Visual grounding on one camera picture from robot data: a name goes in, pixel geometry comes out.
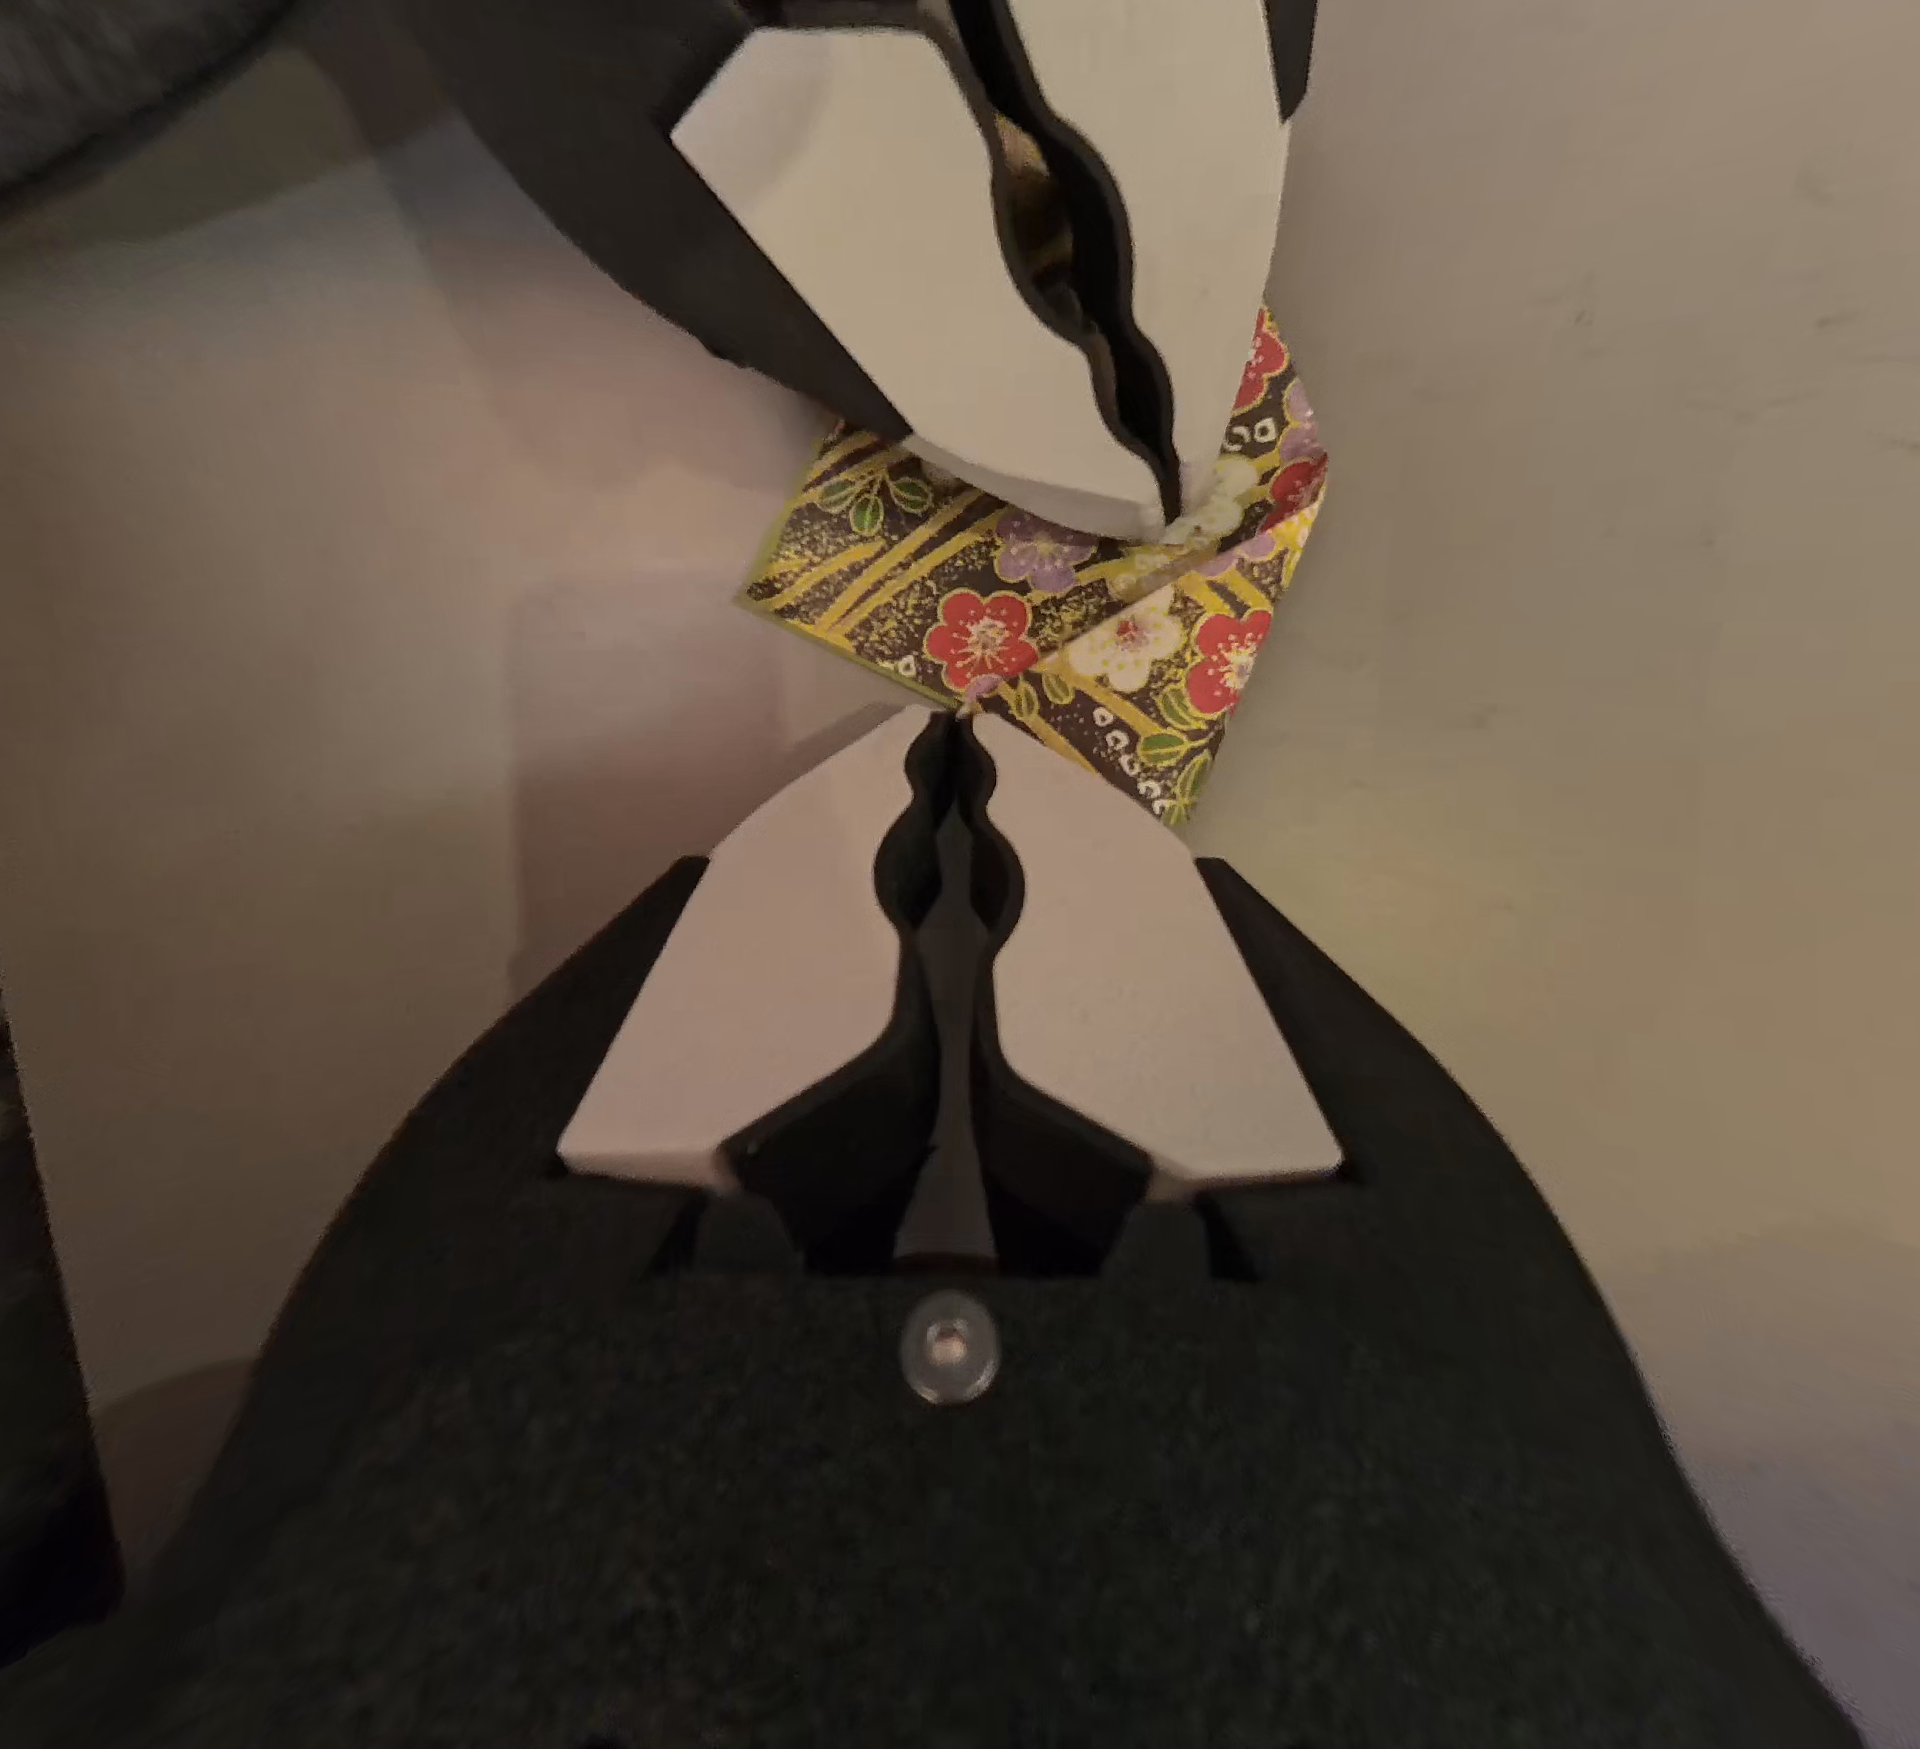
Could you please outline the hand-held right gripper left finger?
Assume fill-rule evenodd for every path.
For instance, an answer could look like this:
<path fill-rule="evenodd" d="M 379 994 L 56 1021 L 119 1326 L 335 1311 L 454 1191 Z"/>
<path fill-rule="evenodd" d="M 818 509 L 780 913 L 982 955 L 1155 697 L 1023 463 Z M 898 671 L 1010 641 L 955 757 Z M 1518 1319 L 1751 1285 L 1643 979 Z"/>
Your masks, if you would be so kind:
<path fill-rule="evenodd" d="M 903 710 L 696 863 L 559 1135 L 571 1173 L 760 1198 L 814 1263 L 888 1255 L 940 1097 L 919 930 L 951 737 Z"/>

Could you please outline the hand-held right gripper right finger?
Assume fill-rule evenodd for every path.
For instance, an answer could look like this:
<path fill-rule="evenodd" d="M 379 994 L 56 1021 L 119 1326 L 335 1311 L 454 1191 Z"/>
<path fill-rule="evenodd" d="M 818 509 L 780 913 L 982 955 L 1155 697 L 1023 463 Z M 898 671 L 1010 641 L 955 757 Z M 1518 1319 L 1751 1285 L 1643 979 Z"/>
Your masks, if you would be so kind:
<path fill-rule="evenodd" d="M 1096 1274 L 1139 1209 L 1338 1177 L 1195 853 L 996 718 L 958 725 L 955 771 L 984 930 L 970 1130 L 1000 1266 Z"/>

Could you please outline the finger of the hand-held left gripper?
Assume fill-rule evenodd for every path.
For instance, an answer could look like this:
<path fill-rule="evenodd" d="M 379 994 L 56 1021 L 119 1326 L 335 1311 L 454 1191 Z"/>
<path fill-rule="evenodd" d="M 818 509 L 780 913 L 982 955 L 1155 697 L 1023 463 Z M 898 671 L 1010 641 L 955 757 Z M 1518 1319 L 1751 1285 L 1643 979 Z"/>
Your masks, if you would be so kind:
<path fill-rule="evenodd" d="M 1267 0 L 947 0 L 992 103 L 1066 209 L 1063 422 L 1002 471 L 1070 529 L 1166 529 L 1214 466 L 1263 306 L 1288 121 Z"/>
<path fill-rule="evenodd" d="M 912 457 L 1072 533 L 1159 533 L 1168 470 L 1023 262 L 992 107 L 939 31 L 752 29 L 671 142 Z"/>

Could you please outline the green floral origami paper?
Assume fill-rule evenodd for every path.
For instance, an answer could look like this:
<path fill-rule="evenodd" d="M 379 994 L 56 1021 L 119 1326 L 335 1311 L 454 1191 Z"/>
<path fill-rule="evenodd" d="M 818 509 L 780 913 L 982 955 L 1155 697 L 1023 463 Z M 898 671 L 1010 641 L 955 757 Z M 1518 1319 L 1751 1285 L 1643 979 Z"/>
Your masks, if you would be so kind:
<path fill-rule="evenodd" d="M 1327 483 L 1270 306 L 1251 341 L 1199 507 L 1166 541 L 1038 519 L 839 422 L 742 605 L 1188 825 Z"/>

